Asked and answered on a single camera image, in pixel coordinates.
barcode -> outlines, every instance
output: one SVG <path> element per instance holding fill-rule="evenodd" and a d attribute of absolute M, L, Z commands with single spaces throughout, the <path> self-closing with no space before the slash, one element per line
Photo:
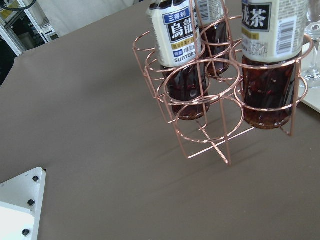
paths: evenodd
<path fill-rule="evenodd" d="M 295 40 L 295 25 L 296 21 L 294 20 L 280 24 L 276 48 L 277 54 L 292 52 Z"/>
<path fill-rule="evenodd" d="M 199 7 L 202 21 L 208 21 L 209 20 L 208 0 L 198 0 L 198 7 Z"/>

blue label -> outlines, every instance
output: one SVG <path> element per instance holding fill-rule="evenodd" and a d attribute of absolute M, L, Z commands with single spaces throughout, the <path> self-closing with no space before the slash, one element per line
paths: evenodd
<path fill-rule="evenodd" d="M 176 11 L 176 12 L 173 12 L 170 14 L 163 15 L 163 19 L 164 19 L 165 24 L 174 23 L 174 22 L 177 22 L 181 19 L 185 19 L 188 17 L 190 17 L 189 7 L 186 7 L 185 9 L 180 10 L 180 11 Z"/>
<path fill-rule="evenodd" d="M 180 57 L 184 54 L 184 51 L 183 50 L 179 50 L 179 51 L 173 51 L 173 55 L 175 57 Z"/>

glass stem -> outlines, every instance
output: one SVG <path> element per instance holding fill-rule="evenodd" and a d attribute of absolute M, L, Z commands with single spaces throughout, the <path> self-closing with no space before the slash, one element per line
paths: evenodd
<path fill-rule="evenodd" d="M 312 60 L 310 65 L 310 72 L 318 73 L 318 49 L 319 49 L 319 41 L 313 40 L 314 48 L 312 52 Z"/>

wine glass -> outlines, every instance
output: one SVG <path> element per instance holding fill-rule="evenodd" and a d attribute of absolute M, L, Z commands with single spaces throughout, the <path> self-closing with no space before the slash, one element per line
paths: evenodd
<path fill-rule="evenodd" d="M 318 49 L 320 42 L 320 0 L 308 0 L 307 26 L 304 30 L 314 43 L 310 66 L 302 73 L 309 88 L 320 88 Z"/>

bottle label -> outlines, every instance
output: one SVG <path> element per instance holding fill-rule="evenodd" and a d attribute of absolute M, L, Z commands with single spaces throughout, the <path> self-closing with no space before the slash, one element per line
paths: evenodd
<path fill-rule="evenodd" d="M 151 12 L 157 40 L 158 61 L 162 66 L 170 68 L 182 66 L 197 57 L 190 9 L 187 0 L 178 6 L 154 9 Z M 202 48 L 195 8 L 193 12 L 197 49 L 200 53 Z"/>
<path fill-rule="evenodd" d="M 197 3 L 204 26 L 224 17 L 221 0 L 197 0 Z"/>
<path fill-rule="evenodd" d="M 242 0 L 242 52 L 257 62 L 275 63 L 302 49 L 308 1 Z"/>

